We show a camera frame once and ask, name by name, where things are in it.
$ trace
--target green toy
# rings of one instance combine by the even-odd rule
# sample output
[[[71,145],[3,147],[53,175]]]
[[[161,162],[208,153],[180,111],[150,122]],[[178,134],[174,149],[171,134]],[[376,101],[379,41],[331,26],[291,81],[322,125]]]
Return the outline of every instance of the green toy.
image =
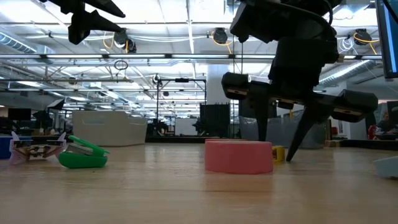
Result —
[[[105,154],[109,152],[99,146],[86,142],[76,136],[69,136],[70,140],[81,144],[69,144],[65,152],[60,153],[61,165],[69,169],[77,168],[101,168],[104,167],[108,158]]]

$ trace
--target person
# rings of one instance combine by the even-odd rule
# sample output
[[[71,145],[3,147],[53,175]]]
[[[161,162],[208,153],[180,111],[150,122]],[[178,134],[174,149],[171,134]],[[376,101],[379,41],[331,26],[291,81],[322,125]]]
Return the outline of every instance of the person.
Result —
[[[377,127],[379,128],[380,131],[387,133],[387,134],[397,134],[398,133],[398,129],[396,129],[395,124],[393,124],[389,121],[388,111],[384,112],[383,120],[381,120],[377,124]]]

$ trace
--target table surface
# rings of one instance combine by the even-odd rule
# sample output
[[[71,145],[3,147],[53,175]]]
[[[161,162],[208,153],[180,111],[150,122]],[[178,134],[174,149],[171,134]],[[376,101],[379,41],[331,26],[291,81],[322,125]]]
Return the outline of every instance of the table surface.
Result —
[[[0,223],[396,223],[398,152],[299,150],[264,175],[203,170],[203,144],[108,148],[103,169],[0,161]]]

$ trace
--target computer screen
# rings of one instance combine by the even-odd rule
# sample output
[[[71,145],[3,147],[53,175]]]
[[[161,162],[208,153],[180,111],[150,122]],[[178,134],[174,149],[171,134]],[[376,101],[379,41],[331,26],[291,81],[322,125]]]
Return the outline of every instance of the computer screen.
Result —
[[[398,0],[388,0],[392,10],[398,14]],[[385,78],[398,78],[398,24],[384,5],[383,0],[376,0],[377,22]]]
[[[30,121],[32,110],[28,108],[8,108],[8,118],[13,121]]]

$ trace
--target yellow block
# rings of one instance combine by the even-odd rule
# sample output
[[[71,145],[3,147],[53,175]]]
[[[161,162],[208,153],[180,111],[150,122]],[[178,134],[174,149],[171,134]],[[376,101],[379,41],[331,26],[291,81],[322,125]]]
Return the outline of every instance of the yellow block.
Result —
[[[274,156],[274,162],[285,161],[285,149],[283,146],[273,146],[272,155]]]

